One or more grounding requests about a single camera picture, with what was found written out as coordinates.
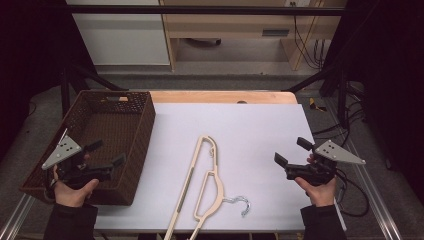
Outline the white cabinet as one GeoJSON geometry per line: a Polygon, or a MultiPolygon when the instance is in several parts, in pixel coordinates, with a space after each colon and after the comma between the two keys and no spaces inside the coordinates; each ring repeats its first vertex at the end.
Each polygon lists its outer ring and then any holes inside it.
{"type": "Polygon", "coordinates": [[[160,14],[74,14],[96,66],[169,65],[160,14]]]}

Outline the black metal stand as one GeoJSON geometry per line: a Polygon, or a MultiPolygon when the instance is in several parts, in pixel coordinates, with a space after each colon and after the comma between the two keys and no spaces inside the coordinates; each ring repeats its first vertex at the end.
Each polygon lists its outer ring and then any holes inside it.
{"type": "Polygon", "coordinates": [[[308,77],[302,82],[284,89],[284,92],[297,93],[305,87],[322,80],[319,94],[322,97],[330,97],[337,93],[337,120],[343,128],[348,127],[346,96],[347,96],[347,75],[341,66],[330,64],[318,73],[308,77]]]}
{"type": "Polygon", "coordinates": [[[60,73],[62,117],[65,117],[71,107],[69,87],[72,87],[76,93],[79,93],[82,90],[89,90],[89,86],[86,82],[87,79],[95,81],[108,90],[125,91],[125,88],[119,87],[107,81],[100,77],[96,72],[90,71],[76,64],[68,65],[60,73]]]}

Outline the black horizontal frame bar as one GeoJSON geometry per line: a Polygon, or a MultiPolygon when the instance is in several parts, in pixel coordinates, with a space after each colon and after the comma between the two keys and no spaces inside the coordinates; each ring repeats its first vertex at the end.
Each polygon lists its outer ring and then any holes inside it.
{"type": "Polygon", "coordinates": [[[344,8],[154,5],[67,5],[65,9],[71,13],[87,14],[343,16],[346,12],[344,8]]]}

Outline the person's left hand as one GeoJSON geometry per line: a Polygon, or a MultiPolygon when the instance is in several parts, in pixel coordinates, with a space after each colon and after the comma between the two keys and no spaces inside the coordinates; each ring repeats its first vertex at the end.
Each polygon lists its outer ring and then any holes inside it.
{"type": "Polygon", "coordinates": [[[79,208],[89,199],[99,184],[98,179],[92,179],[80,189],[72,189],[58,179],[56,170],[53,170],[55,184],[53,186],[55,202],[57,204],[79,208]]]}

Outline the person's right hand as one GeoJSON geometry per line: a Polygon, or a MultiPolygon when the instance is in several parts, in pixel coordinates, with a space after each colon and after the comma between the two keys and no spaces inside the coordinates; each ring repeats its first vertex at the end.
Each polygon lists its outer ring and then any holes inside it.
{"type": "Polygon", "coordinates": [[[313,186],[301,177],[297,177],[295,182],[307,193],[311,203],[316,207],[331,206],[334,204],[334,194],[336,189],[336,179],[333,178],[327,184],[313,186]]]}

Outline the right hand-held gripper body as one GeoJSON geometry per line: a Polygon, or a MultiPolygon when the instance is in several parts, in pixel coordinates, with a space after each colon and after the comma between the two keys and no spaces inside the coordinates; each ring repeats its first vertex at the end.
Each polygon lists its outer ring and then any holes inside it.
{"type": "Polygon", "coordinates": [[[284,168],[288,180],[301,177],[313,186],[327,184],[336,175],[338,162],[365,165],[366,161],[345,150],[341,146],[327,140],[315,145],[312,150],[313,163],[306,165],[287,164],[284,168]]]}

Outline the dark curtain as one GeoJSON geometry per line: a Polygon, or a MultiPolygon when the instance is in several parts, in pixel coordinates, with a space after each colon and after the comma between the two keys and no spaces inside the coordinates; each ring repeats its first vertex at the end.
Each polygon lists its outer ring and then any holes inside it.
{"type": "Polygon", "coordinates": [[[76,64],[95,72],[66,0],[0,0],[0,161],[29,113],[31,98],[57,86],[76,64]]]}
{"type": "Polygon", "coordinates": [[[424,0],[347,0],[326,62],[348,48],[344,70],[365,87],[366,109],[387,154],[424,201],[424,0]]]}

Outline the grey desk vent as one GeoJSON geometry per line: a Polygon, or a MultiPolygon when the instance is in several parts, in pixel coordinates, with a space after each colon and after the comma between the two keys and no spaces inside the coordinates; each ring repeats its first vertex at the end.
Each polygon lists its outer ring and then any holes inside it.
{"type": "Polygon", "coordinates": [[[262,37],[287,37],[289,33],[289,29],[263,29],[262,37]]]}

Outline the aluminium rail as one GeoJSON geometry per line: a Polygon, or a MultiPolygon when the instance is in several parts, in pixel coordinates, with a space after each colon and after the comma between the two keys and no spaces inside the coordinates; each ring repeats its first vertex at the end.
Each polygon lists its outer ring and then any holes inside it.
{"type": "MultiPolygon", "coordinates": [[[[325,104],[328,107],[328,110],[336,123],[341,123],[341,120],[337,118],[337,104],[334,100],[324,99],[325,104]]],[[[343,140],[346,140],[345,147],[347,150],[353,154],[359,156],[359,153],[352,142],[346,137],[343,137],[343,140]]],[[[385,237],[386,240],[403,240],[400,231],[396,223],[394,222],[378,188],[376,187],[374,181],[372,180],[369,172],[366,169],[365,165],[353,165],[352,166],[359,184],[367,194],[369,198],[370,208],[372,209],[373,215],[385,237]]]]}
{"type": "Polygon", "coordinates": [[[35,199],[32,196],[22,195],[11,216],[0,229],[0,240],[15,240],[34,201],[35,199]]]}

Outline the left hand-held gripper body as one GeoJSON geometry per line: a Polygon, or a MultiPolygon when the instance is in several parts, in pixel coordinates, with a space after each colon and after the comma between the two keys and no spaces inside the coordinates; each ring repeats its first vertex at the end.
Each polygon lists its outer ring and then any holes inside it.
{"type": "Polygon", "coordinates": [[[80,189],[92,179],[109,181],[112,178],[113,165],[90,167],[85,159],[90,152],[85,152],[84,147],[65,135],[41,168],[47,171],[56,167],[58,179],[72,189],[80,189]]]}

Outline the yellow and black tool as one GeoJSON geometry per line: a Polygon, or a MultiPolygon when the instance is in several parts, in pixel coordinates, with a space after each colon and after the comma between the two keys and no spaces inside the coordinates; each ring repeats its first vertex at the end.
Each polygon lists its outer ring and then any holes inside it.
{"type": "Polygon", "coordinates": [[[309,107],[312,110],[317,110],[317,111],[320,111],[320,112],[327,112],[326,107],[320,107],[320,106],[316,105],[314,98],[309,98],[309,107]]]}

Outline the brown woven basket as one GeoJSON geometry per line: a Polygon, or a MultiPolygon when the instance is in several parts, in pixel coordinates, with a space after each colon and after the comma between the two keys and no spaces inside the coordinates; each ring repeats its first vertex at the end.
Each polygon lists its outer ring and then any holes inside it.
{"type": "Polygon", "coordinates": [[[101,139],[103,145],[90,154],[88,163],[100,166],[124,153],[125,163],[101,183],[90,202],[94,205],[132,204],[147,155],[155,109],[148,92],[82,91],[65,115],[44,154],[45,161],[67,132],[78,143],[101,139]]]}

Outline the light wooden desk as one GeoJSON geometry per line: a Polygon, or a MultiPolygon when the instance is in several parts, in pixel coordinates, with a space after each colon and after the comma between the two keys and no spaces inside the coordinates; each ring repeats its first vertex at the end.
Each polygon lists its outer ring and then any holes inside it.
{"type": "MultiPolygon", "coordinates": [[[[342,8],[347,0],[158,0],[162,6],[317,7],[342,8]]],[[[301,66],[312,39],[330,41],[338,16],[165,14],[171,39],[276,38],[281,41],[292,69],[301,66]],[[262,37],[263,29],[289,29],[287,37],[262,37]]]]}

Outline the white table sheet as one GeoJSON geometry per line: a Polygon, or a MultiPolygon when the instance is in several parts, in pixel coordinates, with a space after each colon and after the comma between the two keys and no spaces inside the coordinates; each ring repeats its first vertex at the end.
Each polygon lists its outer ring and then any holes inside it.
{"type": "Polygon", "coordinates": [[[303,227],[301,208],[310,201],[287,179],[275,153],[304,164],[308,151],[298,137],[311,131],[299,104],[158,104],[144,169],[129,207],[102,206],[96,229],[162,232],[181,195],[186,197],[175,226],[192,232],[196,213],[214,202],[216,186],[207,171],[217,169],[227,198],[202,232],[283,232],[303,227]]]}

